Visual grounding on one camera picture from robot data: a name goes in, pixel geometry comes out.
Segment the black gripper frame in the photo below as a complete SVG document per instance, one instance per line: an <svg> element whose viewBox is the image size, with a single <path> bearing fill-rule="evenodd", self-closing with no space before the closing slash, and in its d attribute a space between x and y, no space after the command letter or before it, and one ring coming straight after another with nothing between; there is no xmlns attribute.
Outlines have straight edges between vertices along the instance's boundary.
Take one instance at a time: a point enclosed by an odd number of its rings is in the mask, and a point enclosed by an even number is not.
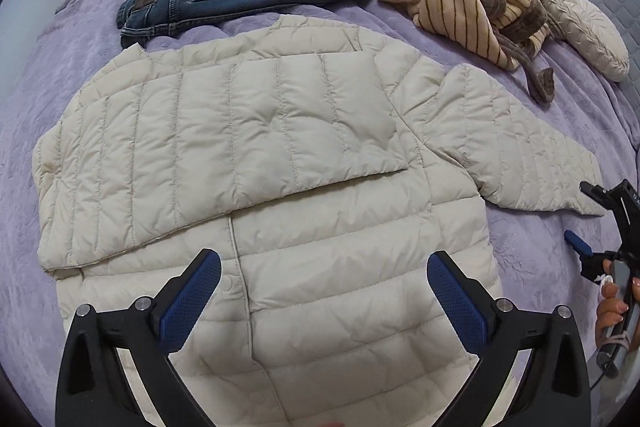
<svg viewBox="0 0 640 427"><path fill-rule="evenodd" d="M221 268L217 253L209 249L202 250L181 276L171 279L156 299L139 298L119 311L98 313L90 305L76 311L58 377L56 427L152 426L133 396L117 348L129 350L166 427L215 427L168 359L169 353L184 344L204 304L188 309L187 321L193 323L185 326L182 322L182 343L171 338L168 342L159 335L162 318L205 263L208 279L198 284L197 290L204 292L199 302L206 304L220 281Z"/></svg>
<svg viewBox="0 0 640 427"><path fill-rule="evenodd" d="M521 311L506 299L494 301L478 281L464 276L446 252L433 255L473 301L488 332L479 362L433 427L481 427L521 349L532 352L510 407L496 427L589 427L589 380L571 310L558 306L553 313ZM436 297L443 302L444 296L436 293Z"/></svg>
<svg viewBox="0 0 640 427"><path fill-rule="evenodd" d="M580 191L600 204L608 211L612 211L618 225L622 244L618 251L607 250L595 253L593 257L581 256L582 270L580 274L593 282L600 275L604 275L602 261L624 261L631 272L640 271L640 198L638 192L628 180L607 191L599 185L587 182L580 183Z"/></svg>

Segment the lavender bedspread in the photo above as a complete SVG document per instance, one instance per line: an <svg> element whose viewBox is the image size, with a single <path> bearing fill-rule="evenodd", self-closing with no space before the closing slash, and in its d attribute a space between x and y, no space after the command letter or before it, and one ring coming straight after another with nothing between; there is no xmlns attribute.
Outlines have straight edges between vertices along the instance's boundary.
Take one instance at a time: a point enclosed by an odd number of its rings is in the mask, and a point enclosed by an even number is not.
<svg viewBox="0 0 640 427"><path fill-rule="evenodd" d="M55 286L38 266L40 237L31 150L52 127L74 92L120 49L115 16L124 0L65 0L40 37L13 95L0 112L0 362L44 427L53 425L54 394L64 334ZM339 19L404 40L445 65L485 68L536 115L593 151L606 186L628 178L638 185L640 126L617 86L594 73L564 43L548 42L536 60L556 72L556 99L541 110L527 95L521 70L507 73L462 47L418 30L403 14L376 0L349 0L289 13ZM266 13L189 30L179 39L159 37L150 51L223 38L273 23ZM504 292L524 309L574 309L585 350L593 351L597 288L582 280L577 256L562 240L573 229L593 248L617 248L611 215L522 213L488 206Z"/></svg>

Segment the beige pillow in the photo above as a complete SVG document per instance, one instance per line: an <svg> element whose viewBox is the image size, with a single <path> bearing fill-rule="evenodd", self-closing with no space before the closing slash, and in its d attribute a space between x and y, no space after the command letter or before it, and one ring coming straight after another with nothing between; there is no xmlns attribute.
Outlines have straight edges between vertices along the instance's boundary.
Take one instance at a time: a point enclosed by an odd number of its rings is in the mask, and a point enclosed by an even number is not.
<svg viewBox="0 0 640 427"><path fill-rule="evenodd" d="M567 41L589 64L610 81L621 81L629 71L629 52L609 17L591 1L542 0L564 31Z"/></svg>

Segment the cable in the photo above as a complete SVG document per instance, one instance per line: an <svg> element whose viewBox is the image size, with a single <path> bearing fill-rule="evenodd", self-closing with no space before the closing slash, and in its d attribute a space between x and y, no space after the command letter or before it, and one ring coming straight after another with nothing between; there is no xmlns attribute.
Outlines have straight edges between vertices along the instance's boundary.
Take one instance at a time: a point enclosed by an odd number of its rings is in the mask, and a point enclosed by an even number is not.
<svg viewBox="0 0 640 427"><path fill-rule="evenodd" d="M598 377L598 380L595 381L595 383L589 388L589 392L593 391L596 386L600 383L600 381L604 378L604 375L607 373L607 370L604 369L604 371L602 372L602 374Z"/></svg>

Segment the puffer jacket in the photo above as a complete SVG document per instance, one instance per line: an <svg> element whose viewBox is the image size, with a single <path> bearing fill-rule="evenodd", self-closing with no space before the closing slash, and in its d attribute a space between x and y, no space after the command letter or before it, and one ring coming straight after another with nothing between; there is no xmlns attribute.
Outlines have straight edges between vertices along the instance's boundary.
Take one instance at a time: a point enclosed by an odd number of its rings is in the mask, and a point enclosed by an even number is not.
<svg viewBox="0 0 640 427"><path fill-rule="evenodd" d="M81 303L128 307L201 248L220 253L220 286L172 355L219 426L431 425L476 359L429 255L447 250L497 297L482 198L604 213L578 190L601 183L593 154L484 71L299 16L125 50L41 137L33 177L67 327Z"/></svg>

